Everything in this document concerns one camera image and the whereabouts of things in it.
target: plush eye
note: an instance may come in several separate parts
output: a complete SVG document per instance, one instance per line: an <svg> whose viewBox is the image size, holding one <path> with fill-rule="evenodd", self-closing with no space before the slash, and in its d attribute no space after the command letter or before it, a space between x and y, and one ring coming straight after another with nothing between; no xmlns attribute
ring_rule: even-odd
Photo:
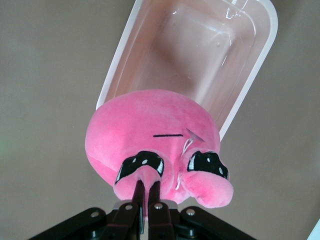
<svg viewBox="0 0 320 240"><path fill-rule="evenodd" d="M228 169L221 163L217 153L195 152L189 160L187 171L204 171L228 179Z"/></svg>
<svg viewBox="0 0 320 240"><path fill-rule="evenodd" d="M115 183L133 174L142 166L152 167L158 172L160 177L164 173L164 160L158 154L151 151L140 151L137 155L128 157L123 161Z"/></svg>

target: screw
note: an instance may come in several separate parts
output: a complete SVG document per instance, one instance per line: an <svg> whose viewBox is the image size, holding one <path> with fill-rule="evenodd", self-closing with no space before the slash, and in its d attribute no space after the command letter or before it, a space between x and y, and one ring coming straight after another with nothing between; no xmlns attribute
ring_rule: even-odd
<svg viewBox="0 0 320 240"><path fill-rule="evenodd" d="M155 205L154 205L154 208L155 209L162 209L164 206L160 203L160 202L158 202L158 203L156 203Z"/></svg>
<svg viewBox="0 0 320 240"><path fill-rule="evenodd" d="M90 232L90 237L91 238L96 238L97 237L97 232L96 231Z"/></svg>
<svg viewBox="0 0 320 240"><path fill-rule="evenodd" d="M93 213L91 213L91 217L92 218L95 218L95 217L97 217L99 215L99 212L98 211L94 211Z"/></svg>
<svg viewBox="0 0 320 240"><path fill-rule="evenodd" d="M125 206L125 210L131 210L133 208L132 205L128 204L127 206Z"/></svg>
<svg viewBox="0 0 320 240"><path fill-rule="evenodd" d="M186 210L186 214L188 214L189 216L194 216L196 214L195 210L189 208Z"/></svg>

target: plastic tray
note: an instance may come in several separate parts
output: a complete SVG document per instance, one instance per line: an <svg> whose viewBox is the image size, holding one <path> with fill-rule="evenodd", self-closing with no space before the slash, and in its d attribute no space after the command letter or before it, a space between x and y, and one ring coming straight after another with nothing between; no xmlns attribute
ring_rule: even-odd
<svg viewBox="0 0 320 240"><path fill-rule="evenodd" d="M277 29L269 0L137 0L96 108L128 92L166 89L209 111L222 139Z"/></svg>

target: plush toy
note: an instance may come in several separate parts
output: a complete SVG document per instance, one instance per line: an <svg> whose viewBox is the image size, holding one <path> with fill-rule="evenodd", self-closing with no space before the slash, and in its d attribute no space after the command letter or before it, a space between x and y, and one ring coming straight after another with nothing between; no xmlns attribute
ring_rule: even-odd
<svg viewBox="0 0 320 240"><path fill-rule="evenodd" d="M214 120L175 92L141 90L107 101L89 123L85 150L121 200L132 198L138 180L147 194L160 181L160 198L178 204L194 197L204 207L223 207L233 196Z"/></svg>

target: black metal bracket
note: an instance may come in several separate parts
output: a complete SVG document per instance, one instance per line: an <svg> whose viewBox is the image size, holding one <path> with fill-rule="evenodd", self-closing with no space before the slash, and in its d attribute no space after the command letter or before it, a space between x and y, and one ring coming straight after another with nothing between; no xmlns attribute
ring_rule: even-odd
<svg viewBox="0 0 320 240"><path fill-rule="evenodd" d="M144 233L145 187L138 181L132 200L118 202L106 214L89 208L29 240L140 240ZM150 240L255 240L200 207L178 211L174 201L160 200L160 182L147 202Z"/></svg>

